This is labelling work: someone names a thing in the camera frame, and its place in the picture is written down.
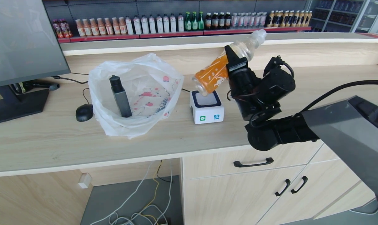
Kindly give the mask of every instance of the computer mouse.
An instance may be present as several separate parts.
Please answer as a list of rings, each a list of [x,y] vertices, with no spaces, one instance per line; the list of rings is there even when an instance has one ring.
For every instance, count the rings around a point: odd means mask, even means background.
[[[79,122],[88,121],[93,117],[93,105],[84,104],[76,109],[76,120]]]

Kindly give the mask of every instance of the gray floor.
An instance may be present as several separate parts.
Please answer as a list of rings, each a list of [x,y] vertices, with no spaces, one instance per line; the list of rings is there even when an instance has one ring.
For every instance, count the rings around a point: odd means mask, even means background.
[[[170,177],[164,177],[163,179],[169,181]],[[161,181],[157,178],[160,183],[157,190],[157,196],[154,204],[164,211],[169,199],[169,183]],[[140,181],[125,182],[113,185],[103,185],[93,188],[92,194],[90,195],[88,204],[86,206],[81,225],[90,225],[99,219],[104,218],[109,215],[115,209],[117,209],[130,194],[132,194]],[[139,212],[143,207],[145,207],[154,197],[154,191],[156,188],[156,182],[152,179],[144,180],[138,191],[126,202],[126,204],[117,211],[119,216],[125,216],[130,218],[130,216]],[[155,218],[160,216],[155,208],[149,208],[144,211],[144,215],[153,215]],[[171,202],[168,210],[165,213],[167,218],[171,218],[171,224],[182,225],[182,205],[180,201],[180,185],[179,176],[173,176],[173,183],[171,187]],[[117,224],[122,224],[123,220],[119,220]],[[135,225],[149,225],[149,221],[144,218],[137,217],[134,220]],[[109,225],[108,219],[96,223],[96,225]]]

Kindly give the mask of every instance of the drawer handle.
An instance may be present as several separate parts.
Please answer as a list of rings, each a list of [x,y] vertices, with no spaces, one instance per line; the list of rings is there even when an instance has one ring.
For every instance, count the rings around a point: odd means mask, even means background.
[[[235,165],[235,167],[237,168],[249,168],[249,167],[256,167],[256,166],[263,166],[263,165],[268,165],[268,164],[271,164],[274,162],[274,160],[269,157],[269,158],[266,158],[265,159],[266,162],[263,162],[263,163],[259,163],[259,164],[250,164],[250,165],[243,165],[241,162],[239,161],[235,161],[233,162],[233,165]]]
[[[286,189],[289,187],[289,185],[290,185],[290,180],[289,180],[289,179],[286,179],[285,182],[286,182],[286,187],[283,189],[283,191],[282,191],[281,193],[279,193],[279,192],[275,192],[275,195],[276,195],[276,196],[281,196],[281,195],[286,191]]]
[[[306,176],[303,176],[302,179],[303,179],[303,184],[300,186],[300,188],[299,188],[297,191],[295,191],[294,189],[292,189],[292,190],[290,191],[292,194],[296,194],[297,192],[299,192],[300,189],[301,189],[301,188],[307,183],[307,181],[309,180]]]

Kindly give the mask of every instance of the cabinet door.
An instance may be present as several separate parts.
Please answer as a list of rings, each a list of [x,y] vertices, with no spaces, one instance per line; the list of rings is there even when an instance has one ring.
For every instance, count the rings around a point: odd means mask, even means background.
[[[309,164],[258,224],[283,224],[315,216],[360,178],[340,159]]]
[[[183,181],[185,225],[254,225],[304,166]]]

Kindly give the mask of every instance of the bottle label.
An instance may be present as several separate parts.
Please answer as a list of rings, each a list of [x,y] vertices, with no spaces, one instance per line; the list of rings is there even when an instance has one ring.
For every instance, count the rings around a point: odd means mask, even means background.
[[[225,19],[225,26],[229,27],[230,26],[230,19]]]
[[[78,28],[79,35],[81,37],[86,36],[85,29],[84,28]]]

